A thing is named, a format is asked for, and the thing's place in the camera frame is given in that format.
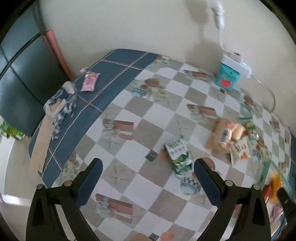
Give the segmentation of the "yellow bagged cake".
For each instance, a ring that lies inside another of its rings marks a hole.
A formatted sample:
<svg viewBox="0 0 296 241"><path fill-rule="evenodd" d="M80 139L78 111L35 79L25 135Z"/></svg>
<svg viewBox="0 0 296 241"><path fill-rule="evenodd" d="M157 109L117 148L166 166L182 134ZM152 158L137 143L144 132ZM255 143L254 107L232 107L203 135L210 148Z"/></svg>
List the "yellow bagged cake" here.
<svg viewBox="0 0 296 241"><path fill-rule="evenodd" d="M281 172L278 172L277 174L272 175L270 180L270 187L271 187L270 201L271 203L276 204L279 202L277 192L281 187L283 187L283 179L282 179Z"/></svg>

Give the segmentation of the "beige persimmon cake packet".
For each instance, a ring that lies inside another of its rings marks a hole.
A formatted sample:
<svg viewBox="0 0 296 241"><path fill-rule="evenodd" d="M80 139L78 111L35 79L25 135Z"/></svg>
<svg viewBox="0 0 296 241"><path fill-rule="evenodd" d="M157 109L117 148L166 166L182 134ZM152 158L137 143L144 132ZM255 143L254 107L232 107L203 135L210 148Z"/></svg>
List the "beige persimmon cake packet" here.
<svg viewBox="0 0 296 241"><path fill-rule="evenodd" d="M230 142L230 157L233 166L241 160L250 159L252 157L247 136L244 136L236 142Z"/></svg>

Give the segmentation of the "green edged milk biscuit packet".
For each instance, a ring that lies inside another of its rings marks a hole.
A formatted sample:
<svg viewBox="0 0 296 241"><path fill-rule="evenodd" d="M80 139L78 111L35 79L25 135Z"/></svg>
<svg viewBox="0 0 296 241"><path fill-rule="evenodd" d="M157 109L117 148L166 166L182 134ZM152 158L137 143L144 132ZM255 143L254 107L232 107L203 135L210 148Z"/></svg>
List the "green edged milk biscuit packet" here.
<svg viewBox="0 0 296 241"><path fill-rule="evenodd" d="M250 140L259 140L259 135L256 130L256 125L253 122L252 117L242 117L239 118L241 125L246 129L246 134Z"/></svg>

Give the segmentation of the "orange striped cake packet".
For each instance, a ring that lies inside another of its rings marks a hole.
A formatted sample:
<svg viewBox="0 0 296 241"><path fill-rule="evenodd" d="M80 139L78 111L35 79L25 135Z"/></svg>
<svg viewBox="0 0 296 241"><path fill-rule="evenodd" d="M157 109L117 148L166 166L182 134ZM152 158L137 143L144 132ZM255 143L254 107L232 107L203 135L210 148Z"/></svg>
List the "orange striped cake packet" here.
<svg viewBox="0 0 296 241"><path fill-rule="evenodd" d="M238 126L239 124L232 120L219 118L213 133L205 144L205 148L222 153L230 153L230 141Z"/></svg>

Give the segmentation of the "green milk snack packet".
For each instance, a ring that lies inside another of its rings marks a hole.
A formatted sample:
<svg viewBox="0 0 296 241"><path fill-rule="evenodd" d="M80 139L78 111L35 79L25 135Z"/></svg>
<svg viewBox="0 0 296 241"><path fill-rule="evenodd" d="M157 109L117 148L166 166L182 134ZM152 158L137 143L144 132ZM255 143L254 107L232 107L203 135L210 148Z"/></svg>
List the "green milk snack packet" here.
<svg viewBox="0 0 296 241"><path fill-rule="evenodd" d="M170 164L177 175L192 169L193 161L182 138L165 143L164 148L168 153Z"/></svg>

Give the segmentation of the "teal shallow cardboard tray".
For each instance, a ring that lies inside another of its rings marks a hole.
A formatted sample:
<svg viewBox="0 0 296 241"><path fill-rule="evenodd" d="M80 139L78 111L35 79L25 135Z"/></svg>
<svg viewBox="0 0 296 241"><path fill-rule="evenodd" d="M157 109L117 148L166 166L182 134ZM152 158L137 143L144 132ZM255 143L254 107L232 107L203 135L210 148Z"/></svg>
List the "teal shallow cardboard tray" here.
<svg viewBox="0 0 296 241"><path fill-rule="evenodd" d="M282 187L292 197L292 190L285 176L273 161L264 163L259 186L267 207L271 236L274 236L284 219L283 207L277 192Z"/></svg>

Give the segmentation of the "blue white crumpled wrapper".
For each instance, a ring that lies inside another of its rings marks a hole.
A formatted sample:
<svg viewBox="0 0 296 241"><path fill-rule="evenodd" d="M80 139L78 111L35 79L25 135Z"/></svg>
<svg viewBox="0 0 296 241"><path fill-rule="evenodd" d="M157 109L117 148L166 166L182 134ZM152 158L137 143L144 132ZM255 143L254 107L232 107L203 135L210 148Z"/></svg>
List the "blue white crumpled wrapper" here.
<svg viewBox="0 0 296 241"><path fill-rule="evenodd" d="M51 119L53 125L52 140L56 140L61 132L66 116L73 116L77 102L77 89L75 84L67 81L47 100L44 105L45 114Z"/></svg>

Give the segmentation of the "teal box with red tag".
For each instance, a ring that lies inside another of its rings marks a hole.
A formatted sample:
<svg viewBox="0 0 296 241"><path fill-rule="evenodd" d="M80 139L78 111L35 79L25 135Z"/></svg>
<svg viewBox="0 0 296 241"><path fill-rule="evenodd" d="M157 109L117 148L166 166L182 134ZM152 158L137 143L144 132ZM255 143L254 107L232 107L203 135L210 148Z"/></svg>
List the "teal box with red tag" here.
<svg viewBox="0 0 296 241"><path fill-rule="evenodd" d="M232 91L240 78L240 73L231 67L220 63L219 73L215 79L215 84L222 89Z"/></svg>

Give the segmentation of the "dark cabinet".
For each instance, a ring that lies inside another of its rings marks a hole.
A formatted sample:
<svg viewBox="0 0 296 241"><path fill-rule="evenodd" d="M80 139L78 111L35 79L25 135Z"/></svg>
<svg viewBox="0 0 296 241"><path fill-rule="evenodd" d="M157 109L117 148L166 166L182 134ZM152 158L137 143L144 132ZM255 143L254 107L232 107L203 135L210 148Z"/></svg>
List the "dark cabinet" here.
<svg viewBox="0 0 296 241"><path fill-rule="evenodd" d="M41 17L40 1L1 1L1 117L31 136L44 104L69 80Z"/></svg>

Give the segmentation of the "checkered patterned tablecloth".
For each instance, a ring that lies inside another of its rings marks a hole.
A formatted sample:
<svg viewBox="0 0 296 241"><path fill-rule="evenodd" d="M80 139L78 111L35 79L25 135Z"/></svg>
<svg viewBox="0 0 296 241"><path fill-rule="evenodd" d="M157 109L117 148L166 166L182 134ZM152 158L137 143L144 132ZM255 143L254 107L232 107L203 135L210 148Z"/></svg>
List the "checkered patterned tablecloth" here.
<svg viewBox="0 0 296 241"><path fill-rule="evenodd" d="M293 136L275 114L245 90L219 89L212 74L180 61L117 49L91 68L100 73L93 92L79 91L73 114L47 150L41 174L47 187L74 178L94 158L103 174L81 212L100 240L128 240L137 233L196 240L216 208L202 190L187 195L164 158L164 145L182 138L191 157L209 157L236 185L261 178L270 155L288 176ZM206 148L217 118L251 117L259 140L250 160Z"/></svg>

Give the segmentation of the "small pink sachet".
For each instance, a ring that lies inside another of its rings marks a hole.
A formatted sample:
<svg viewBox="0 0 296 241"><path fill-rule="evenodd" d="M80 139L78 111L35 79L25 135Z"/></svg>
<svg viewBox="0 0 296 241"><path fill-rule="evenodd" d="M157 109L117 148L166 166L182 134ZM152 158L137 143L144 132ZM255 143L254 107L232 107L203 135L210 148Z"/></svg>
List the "small pink sachet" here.
<svg viewBox="0 0 296 241"><path fill-rule="evenodd" d="M81 91L93 92L95 90L95 85L100 75L100 73L96 72L88 73L84 78Z"/></svg>

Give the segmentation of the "white power strip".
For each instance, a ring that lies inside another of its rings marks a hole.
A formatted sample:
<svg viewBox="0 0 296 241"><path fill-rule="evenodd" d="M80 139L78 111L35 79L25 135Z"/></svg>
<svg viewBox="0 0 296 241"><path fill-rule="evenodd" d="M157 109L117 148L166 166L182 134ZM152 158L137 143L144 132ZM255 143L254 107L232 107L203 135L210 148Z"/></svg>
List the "white power strip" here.
<svg viewBox="0 0 296 241"><path fill-rule="evenodd" d="M250 78L252 75L252 68L243 62L242 56L230 52L230 53L223 53L223 57L221 59L221 63L227 65L228 67L232 68L233 70L239 72L241 75Z"/></svg>

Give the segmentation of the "white wall plug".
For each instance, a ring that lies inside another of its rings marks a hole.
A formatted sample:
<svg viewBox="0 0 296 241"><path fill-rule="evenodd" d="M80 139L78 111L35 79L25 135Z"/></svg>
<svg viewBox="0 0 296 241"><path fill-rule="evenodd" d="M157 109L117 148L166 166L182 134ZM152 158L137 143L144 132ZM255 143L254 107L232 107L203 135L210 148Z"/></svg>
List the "white wall plug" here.
<svg viewBox="0 0 296 241"><path fill-rule="evenodd" d="M211 0L209 1L209 8L213 12L215 25L218 30L223 30L225 27L225 19L224 19L224 8L222 1Z"/></svg>

